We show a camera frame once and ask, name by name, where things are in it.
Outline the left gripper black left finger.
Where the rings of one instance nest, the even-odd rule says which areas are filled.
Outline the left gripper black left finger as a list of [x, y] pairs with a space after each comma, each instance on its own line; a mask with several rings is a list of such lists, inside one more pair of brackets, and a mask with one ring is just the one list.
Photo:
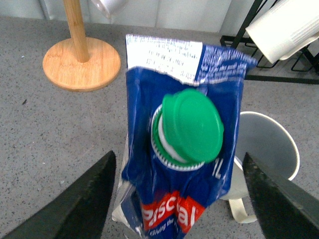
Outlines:
[[6, 239], [99, 239], [107, 217], [116, 156], [106, 153], [56, 199], [13, 229]]

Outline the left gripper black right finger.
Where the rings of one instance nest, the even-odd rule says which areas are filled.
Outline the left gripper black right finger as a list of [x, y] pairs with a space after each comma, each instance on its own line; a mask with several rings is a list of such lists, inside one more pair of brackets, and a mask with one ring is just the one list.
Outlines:
[[317, 239], [319, 201], [246, 153], [243, 171], [249, 197], [267, 239]]

